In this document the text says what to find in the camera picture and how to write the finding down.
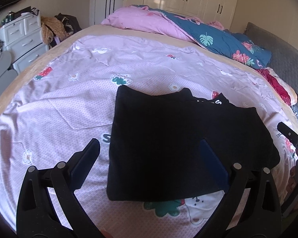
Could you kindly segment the right hand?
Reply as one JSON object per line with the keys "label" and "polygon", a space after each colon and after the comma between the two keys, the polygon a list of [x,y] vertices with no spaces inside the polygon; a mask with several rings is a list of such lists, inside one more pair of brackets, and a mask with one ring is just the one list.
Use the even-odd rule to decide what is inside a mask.
{"label": "right hand", "polygon": [[[297,167],[294,166],[290,169],[290,178],[288,179],[288,185],[286,187],[286,190],[289,194],[292,193],[292,191],[294,190],[294,188],[296,187],[297,185],[297,181],[295,180],[295,177],[296,177],[296,174],[297,174]],[[297,204],[294,206],[293,210],[298,210],[298,202]]]}

